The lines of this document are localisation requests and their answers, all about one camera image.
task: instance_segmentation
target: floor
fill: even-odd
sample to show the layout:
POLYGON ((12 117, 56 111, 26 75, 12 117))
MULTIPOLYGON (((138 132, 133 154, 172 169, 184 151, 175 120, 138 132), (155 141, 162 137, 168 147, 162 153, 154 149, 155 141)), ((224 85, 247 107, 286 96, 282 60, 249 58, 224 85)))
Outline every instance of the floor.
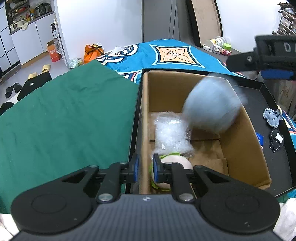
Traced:
POLYGON ((45 64, 51 65, 49 73, 52 79, 69 71, 62 59, 53 63, 50 56, 46 55, 44 58, 36 61, 30 66, 26 68, 21 68, 16 74, 11 76, 3 84, 0 85, 0 106, 15 95, 15 91, 13 90, 12 95, 8 99, 6 99, 5 92, 7 87, 12 86, 14 83, 19 83, 21 86, 23 86, 24 83, 27 81, 29 74, 34 72, 40 74, 42 71, 42 67, 45 64))

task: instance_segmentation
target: wooden board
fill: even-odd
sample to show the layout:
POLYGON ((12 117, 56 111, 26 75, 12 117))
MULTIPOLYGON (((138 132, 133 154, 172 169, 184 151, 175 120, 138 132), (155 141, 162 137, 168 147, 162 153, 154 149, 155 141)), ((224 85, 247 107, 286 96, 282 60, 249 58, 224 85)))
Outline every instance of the wooden board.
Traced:
POLYGON ((194 43, 201 47, 206 40, 221 36, 215 0, 186 0, 194 43))

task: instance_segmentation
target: plastic bag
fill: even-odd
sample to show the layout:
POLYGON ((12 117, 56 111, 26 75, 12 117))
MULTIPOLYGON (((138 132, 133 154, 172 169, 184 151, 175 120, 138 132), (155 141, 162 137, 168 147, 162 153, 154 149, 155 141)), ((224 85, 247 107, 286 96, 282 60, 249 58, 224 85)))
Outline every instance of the plastic bag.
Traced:
POLYGON ((96 57, 101 56, 104 54, 104 49, 100 44, 93 44, 93 45, 86 45, 85 46, 85 53, 84 53, 84 63, 87 64, 88 62, 96 59, 96 57))
POLYGON ((291 241, 296 235, 296 198, 279 205, 281 213, 273 231, 284 241, 291 241))
POLYGON ((191 157, 194 148, 190 144, 191 130, 180 114, 173 112, 155 113, 155 149, 152 154, 168 155, 179 152, 191 157))
POLYGON ((241 103, 246 102, 239 89, 235 93, 227 81, 207 76, 190 92, 183 106, 183 116, 194 127, 221 133, 233 124, 241 103))
POLYGON ((125 48, 124 47, 121 47, 121 46, 115 46, 115 48, 111 51, 111 54, 115 54, 115 53, 117 53, 117 52, 119 52, 119 51, 122 51, 122 50, 124 50, 125 48))
POLYGON ((69 61, 69 63, 67 64, 67 67, 69 69, 73 69, 73 68, 81 66, 81 65, 83 65, 83 59, 82 58, 74 58, 69 61))

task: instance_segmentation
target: blue plush toy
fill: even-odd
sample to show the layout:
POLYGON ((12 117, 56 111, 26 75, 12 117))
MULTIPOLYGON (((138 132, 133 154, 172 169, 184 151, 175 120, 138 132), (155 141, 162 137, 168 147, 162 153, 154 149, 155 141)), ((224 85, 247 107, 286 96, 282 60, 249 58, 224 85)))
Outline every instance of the blue plush toy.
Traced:
POLYGON ((266 119, 268 124, 273 128, 277 128, 279 126, 279 121, 284 119, 279 109, 274 111, 269 108, 264 110, 263 118, 266 119))
POLYGON ((240 107, 241 101, 228 81, 207 76, 190 92, 183 114, 193 126, 220 133, 232 125, 240 107))

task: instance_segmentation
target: white plastic bag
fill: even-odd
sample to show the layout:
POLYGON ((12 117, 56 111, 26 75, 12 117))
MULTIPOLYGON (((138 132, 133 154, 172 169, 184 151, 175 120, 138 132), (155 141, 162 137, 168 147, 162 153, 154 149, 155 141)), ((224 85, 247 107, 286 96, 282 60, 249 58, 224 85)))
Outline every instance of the white plastic bag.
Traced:
POLYGON ((191 131, 188 122, 180 114, 161 112, 155 115, 155 149, 152 154, 168 155, 178 152, 190 157, 194 148, 190 144, 191 131))
POLYGON ((81 65, 83 65, 83 59, 82 58, 74 58, 74 59, 70 60, 70 62, 67 64, 67 67, 69 69, 73 69, 73 68, 76 68, 81 65))
POLYGON ((117 52, 119 52, 119 51, 122 51, 122 50, 124 50, 125 48, 124 47, 121 47, 121 46, 115 46, 115 48, 111 51, 111 53, 110 54, 115 54, 115 53, 117 53, 117 52))
POLYGON ((280 203, 281 214, 274 227, 274 232, 284 241, 291 241, 296 235, 296 198, 280 203))

